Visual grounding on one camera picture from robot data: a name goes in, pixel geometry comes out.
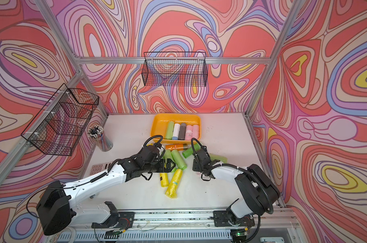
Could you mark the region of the pink trash bag roll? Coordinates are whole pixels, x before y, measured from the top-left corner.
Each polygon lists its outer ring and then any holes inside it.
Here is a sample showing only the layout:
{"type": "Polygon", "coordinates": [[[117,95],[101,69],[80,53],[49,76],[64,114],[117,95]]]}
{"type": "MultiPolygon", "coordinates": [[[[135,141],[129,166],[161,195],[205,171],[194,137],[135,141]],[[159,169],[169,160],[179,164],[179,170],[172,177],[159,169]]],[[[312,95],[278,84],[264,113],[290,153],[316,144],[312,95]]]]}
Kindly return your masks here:
{"type": "Polygon", "coordinates": [[[192,139],[193,136],[193,126],[192,125],[187,125],[186,126],[186,132],[185,132],[185,140],[189,141],[192,139]]]}
{"type": "Polygon", "coordinates": [[[199,132],[199,125],[195,124],[193,125],[193,129],[192,129],[192,138],[195,138],[195,139],[199,139],[199,135],[200,135],[200,132],[199,132]]]}

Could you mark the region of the grey trash bag roll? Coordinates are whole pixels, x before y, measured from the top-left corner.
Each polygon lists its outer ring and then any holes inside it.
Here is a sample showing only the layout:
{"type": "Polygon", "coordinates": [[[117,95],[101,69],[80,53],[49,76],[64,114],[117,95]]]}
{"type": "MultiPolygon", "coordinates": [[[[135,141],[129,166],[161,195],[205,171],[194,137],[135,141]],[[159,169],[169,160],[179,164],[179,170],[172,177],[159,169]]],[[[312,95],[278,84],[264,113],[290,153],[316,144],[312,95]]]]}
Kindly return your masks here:
{"type": "Polygon", "coordinates": [[[178,140],[184,140],[186,135],[186,123],[181,123],[179,128],[178,140]]]}

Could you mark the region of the orange plastic storage box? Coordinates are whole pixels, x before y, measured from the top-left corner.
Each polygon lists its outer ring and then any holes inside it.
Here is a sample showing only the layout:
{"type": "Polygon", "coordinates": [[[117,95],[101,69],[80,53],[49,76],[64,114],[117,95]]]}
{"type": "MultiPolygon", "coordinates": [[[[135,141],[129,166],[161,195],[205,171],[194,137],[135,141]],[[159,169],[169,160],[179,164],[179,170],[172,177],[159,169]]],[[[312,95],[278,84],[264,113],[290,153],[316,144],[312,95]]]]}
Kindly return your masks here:
{"type": "Polygon", "coordinates": [[[166,139],[166,131],[168,129],[169,122],[181,124],[186,123],[187,125],[198,125],[198,137],[200,140],[202,137],[202,122],[201,118],[195,114],[179,114],[179,113],[159,113],[155,115],[153,124],[150,131],[150,136],[163,135],[164,139],[162,143],[164,144],[189,144],[189,140],[171,140],[166,139]]]}

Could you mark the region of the white blue trash bag roll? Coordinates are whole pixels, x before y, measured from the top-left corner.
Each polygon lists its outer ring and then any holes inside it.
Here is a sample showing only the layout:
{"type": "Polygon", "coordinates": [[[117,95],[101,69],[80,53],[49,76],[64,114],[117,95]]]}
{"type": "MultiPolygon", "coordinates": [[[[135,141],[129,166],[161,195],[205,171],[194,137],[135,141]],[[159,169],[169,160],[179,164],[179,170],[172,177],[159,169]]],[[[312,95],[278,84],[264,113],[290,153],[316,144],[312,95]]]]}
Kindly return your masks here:
{"type": "Polygon", "coordinates": [[[173,127],[172,140],[177,140],[179,137],[180,124],[175,123],[173,127]]]}

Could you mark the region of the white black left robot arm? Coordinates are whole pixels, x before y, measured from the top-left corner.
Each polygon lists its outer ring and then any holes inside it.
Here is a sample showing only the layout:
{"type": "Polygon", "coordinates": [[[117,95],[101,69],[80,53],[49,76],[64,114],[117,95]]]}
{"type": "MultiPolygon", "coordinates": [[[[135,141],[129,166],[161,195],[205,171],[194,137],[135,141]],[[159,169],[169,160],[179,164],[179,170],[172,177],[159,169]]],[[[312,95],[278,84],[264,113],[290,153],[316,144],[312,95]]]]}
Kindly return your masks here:
{"type": "Polygon", "coordinates": [[[36,206],[44,235],[52,236],[68,226],[88,223],[92,228],[130,228],[132,222],[121,216],[111,201],[106,201],[101,208],[86,212],[82,212],[78,206],[91,196],[144,177],[146,173],[170,173],[176,168],[176,163],[164,159],[164,153],[161,145],[147,145],[135,155],[114,160],[106,170],[96,175],[66,184],[58,180],[50,183],[36,206]]]}

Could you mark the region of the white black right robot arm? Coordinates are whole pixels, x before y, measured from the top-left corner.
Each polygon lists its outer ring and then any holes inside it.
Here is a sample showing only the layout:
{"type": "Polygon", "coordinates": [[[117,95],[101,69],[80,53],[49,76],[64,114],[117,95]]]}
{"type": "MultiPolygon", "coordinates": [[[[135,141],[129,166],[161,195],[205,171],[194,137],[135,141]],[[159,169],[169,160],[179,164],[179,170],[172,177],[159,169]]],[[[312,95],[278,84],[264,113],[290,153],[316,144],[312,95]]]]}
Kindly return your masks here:
{"type": "Polygon", "coordinates": [[[235,184],[241,197],[232,202],[221,216],[215,215],[215,224],[247,227],[255,225],[253,215],[274,212],[274,203],[280,191],[256,164],[243,168],[213,160],[205,147],[193,152],[193,171],[201,173],[203,181],[224,180],[235,184]]]}

